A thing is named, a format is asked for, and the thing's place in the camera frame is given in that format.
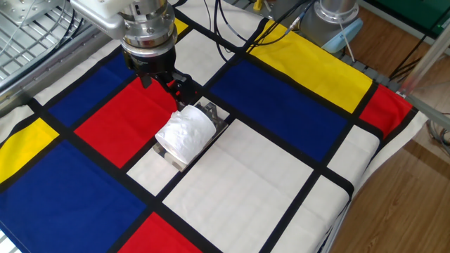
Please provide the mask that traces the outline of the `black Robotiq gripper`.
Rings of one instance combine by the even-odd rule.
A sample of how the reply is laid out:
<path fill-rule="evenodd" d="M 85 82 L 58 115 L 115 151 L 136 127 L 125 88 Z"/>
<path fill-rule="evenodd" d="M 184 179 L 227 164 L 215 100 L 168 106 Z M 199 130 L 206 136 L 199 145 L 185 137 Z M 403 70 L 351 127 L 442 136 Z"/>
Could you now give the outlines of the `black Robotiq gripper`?
<path fill-rule="evenodd" d="M 134 56 L 125 49 L 122 50 L 125 63 L 130 70 L 135 71 L 140 77 L 144 88 L 152 84 L 152 77 L 163 89 L 176 101 L 178 111 L 182 111 L 195 98 L 195 84 L 189 74 L 175 70 L 176 50 L 172 47 L 162 55 L 144 58 Z"/>

